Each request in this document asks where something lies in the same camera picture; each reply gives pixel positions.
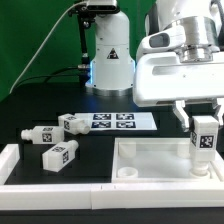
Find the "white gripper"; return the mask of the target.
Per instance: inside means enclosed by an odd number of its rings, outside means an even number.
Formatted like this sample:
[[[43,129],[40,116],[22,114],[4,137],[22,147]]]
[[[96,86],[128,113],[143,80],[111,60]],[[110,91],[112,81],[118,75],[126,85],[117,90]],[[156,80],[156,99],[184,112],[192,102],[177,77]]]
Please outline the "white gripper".
[[[224,125],[224,53],[211,62],[181,63],[175,53],[144,55],[137,63],[133,100],[139,107],[172,106],[184,132],[189,131],[186,103],[213,103],[214,117]]]

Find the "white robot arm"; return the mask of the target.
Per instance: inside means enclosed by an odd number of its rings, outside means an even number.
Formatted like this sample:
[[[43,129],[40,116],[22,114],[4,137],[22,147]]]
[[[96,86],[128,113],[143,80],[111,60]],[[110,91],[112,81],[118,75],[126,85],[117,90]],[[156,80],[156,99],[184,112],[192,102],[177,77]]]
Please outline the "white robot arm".
[[[221,0],[156,0],[145,17],[146,36],[136,58],[129,55],[129,22],[108,0],[90,0],[96,14],[96,55],[90,87],[102,93],[133,89],[140,107],[173,107],[190,128],[187,104],[211,103],[223,123],[224,52],[218,36],[224,26]]]

